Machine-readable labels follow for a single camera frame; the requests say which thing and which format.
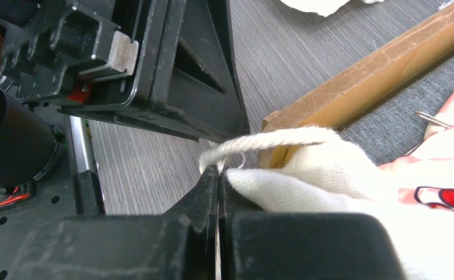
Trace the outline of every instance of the rope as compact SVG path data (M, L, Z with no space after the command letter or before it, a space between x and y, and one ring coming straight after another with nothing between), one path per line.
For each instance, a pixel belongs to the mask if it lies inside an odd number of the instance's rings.
M242 136L203 152L200 156L200 172L203 173L208 165L217 163L221 163L221 167L218 166L221 172L227 159L236 153L243 155L243 152L252 150L268 149L283 145L321 144L338 139L340 137L335 131L321 127L279 129L274 132Z

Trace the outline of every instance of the needle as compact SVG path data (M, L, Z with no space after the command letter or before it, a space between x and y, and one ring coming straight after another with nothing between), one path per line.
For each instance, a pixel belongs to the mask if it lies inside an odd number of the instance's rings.
M437 120L435 117L425 113L425 112L420 112L420 111L416 111L416 115L418 115L420 118L424 118L425 120L427 121L430 121L436 125L440 125L441 127L444 127L444 128L450 128L451 125L449 124L446 124L445 122L443 121L439 121Z

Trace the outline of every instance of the wooden frame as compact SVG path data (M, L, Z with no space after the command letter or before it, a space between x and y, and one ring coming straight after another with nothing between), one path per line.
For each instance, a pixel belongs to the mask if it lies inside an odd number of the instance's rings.
M454 51L454 3L343 70L286 108L263 132L305 125L338 128ZM260 151L260 168L280 168L297 146Z

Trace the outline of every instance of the gray wooden surface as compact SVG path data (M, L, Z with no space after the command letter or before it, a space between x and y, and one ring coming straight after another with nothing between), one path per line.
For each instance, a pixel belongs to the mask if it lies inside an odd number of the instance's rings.
M236 63L252 131L260 131L267 114L433 15L442 2L351 0L325 18L279 0L231 0ZM209 147L102 122L92 121L90 128L108 214L164 212L195 185L198 156ZM255 162L249 154L247 165Z

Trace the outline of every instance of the pink cloth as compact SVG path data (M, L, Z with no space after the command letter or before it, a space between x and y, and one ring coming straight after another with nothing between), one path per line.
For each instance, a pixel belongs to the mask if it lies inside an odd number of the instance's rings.
M401 180L399 201L454 211L454 93L435 118L451 127L430 123L420 146L379 168Z

